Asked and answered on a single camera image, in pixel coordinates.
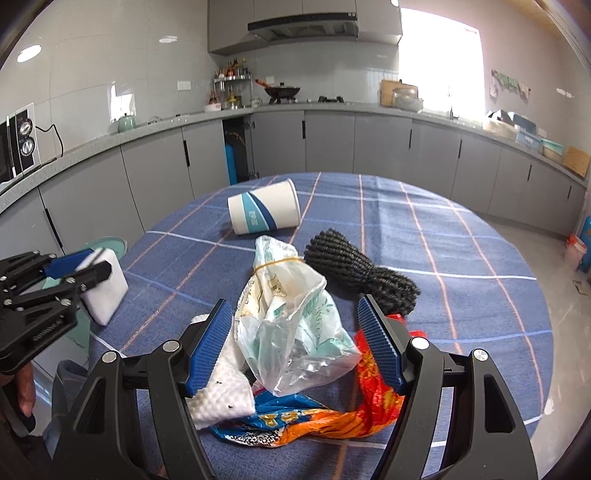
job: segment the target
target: electrical outlet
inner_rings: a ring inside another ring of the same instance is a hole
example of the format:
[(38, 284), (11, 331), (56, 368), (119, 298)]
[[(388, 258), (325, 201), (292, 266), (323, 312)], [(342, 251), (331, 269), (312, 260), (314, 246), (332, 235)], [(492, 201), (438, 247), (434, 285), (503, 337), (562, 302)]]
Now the electrical outlet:
[(191, 80), (186, 81), (178, 81), (177, 82), (177, 89), (180, 92), (181, 90), (190, 90), (191, 89)]

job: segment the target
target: round table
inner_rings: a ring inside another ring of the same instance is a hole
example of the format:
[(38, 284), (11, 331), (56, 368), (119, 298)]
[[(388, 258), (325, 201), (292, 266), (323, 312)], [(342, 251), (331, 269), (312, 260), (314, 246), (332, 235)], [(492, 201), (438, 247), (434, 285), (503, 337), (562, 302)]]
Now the round table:
[[(178, 338), (190, 319), (219, 298), (236, 305), (252, 272), (257, 235), (236, 237), (227, 199), (256, 186), (291, 178), (300, 201), (297, 229), (271, 232), (303, 254), (321, 230), (335, 228), (377, 264), (412, 278), (421, 288), (410, 329), (423, 330), (440, 349), (466, 354), (477, 346), (493, 357), (530, 435), (544, 409), (553, 365), (553, 337), (544, 296), (519, 252), (461, 205), (434, 193), (380, 177), (303, 173), (264, 178), (191, 202), (145, 235), (121, 265), (129, 292), (107, 327), (93, 325), (90, 365), (107, 349), (151, 352)], [(338, 288), (344, 327), (355, 330), (356, 299)], [(347, 374), (306, 394), (340, 411), (359, 402)], [(426, 473), (436, 471), (447, 437), (452, 392), (444, 389), (440, 421)], [(138, 394), (150, 469), (161, 469), (147, 393)], [(222, 480), (369, 479), (392, 427), (366, 439), (305, 437), (276, 449), (224, 443), (200, 432)]]

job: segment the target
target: black cord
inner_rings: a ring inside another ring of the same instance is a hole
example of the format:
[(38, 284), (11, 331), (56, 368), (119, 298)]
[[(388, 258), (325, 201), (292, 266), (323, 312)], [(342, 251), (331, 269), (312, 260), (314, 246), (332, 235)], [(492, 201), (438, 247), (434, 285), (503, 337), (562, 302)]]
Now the black cord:
[(56, 125), (51, 124), (51, 127), (49, 127), (47, 130), (43, 130), (41, 127), (38, 127), (37, 125), (35, 125), (35, 128), (38, 128), (39, 130), (41, 130), (42, 132), (45, 132), (45, 133), (49, 132), (49, 130), (51, 130), (52, 128), (56, 131), (57, 139), (60, 141), (60, 145), (61, 145), (60, 158), (62, 158), (64, 156), (64, 143), (61, 141), (60, 133), (57, 131)]
[(310, 241), (304, 260), (349, 289), (373, 295), (384, 315), (399, 313), (406, 317), (414, 310), (421, 293), (415, 282), (392, 269), (378, 267), (332, 228)]

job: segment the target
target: black power cord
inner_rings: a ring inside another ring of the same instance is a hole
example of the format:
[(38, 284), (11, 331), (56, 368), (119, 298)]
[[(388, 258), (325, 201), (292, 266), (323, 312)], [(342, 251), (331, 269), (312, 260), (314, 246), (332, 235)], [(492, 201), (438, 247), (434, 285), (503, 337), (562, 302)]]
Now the black power cord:
[(406, 317), (414, 310), (421, 293), (415, 282), (390, 268), (378, 267), (332, 228), (310, 240), (304, 260), (349, 289), (373, 295), (385, 315), (399, 313)]
[(51, 126), (47, 130), (43, 130), (41, 127), (38, 127), (37, 125), (35, 125), (35, 128), (41, 130), (44, 133), (49, 132), (49, 130), (51, 130), (52, 128), (56, 131), (57, 139), (60, 141), (60, 145), (61, 145), (61, 155), (60, 155), (60, 158), (62, 158), (64, 156), (64, 143), (61, 141), (60, 133), (57, 131), (56, 125), (55, 124), (51, 124)]

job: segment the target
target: microwave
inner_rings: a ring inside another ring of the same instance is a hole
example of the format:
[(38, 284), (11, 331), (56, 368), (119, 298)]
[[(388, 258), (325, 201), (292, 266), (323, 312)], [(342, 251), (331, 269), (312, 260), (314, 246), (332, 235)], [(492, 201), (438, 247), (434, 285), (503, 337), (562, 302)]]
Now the microwave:
[(33, 104), (0, 118), (0, 192), (40, 164)]

